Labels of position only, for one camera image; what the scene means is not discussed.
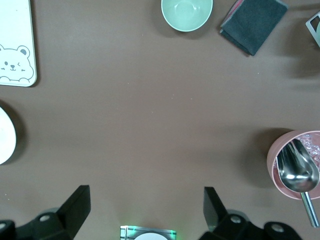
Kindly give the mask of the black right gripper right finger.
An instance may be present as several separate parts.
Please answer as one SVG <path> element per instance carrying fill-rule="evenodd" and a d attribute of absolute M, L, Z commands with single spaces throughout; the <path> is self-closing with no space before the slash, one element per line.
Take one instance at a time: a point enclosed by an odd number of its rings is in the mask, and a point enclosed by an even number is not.
<path fill-rule="evenodd" d="M 209 231 L 201 240 L 300 240 L 289 225 L 269 221 L 255 226 L 242 212 L 229 213 L 213 187 L 204 188 L 203 214 Z"/>

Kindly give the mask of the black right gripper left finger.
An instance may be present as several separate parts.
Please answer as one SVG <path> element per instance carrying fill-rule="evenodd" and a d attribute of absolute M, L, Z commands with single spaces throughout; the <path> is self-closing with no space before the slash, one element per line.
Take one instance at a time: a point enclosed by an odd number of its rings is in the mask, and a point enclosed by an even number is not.
<path fill-rule="evenodd" d="M 1 220 L 0 238 L 2 240 L 73 240 L 90 211 L 90 186 L 81 185 L 55 212 L 43 212 L 19 227 L 12 220 Z"/>

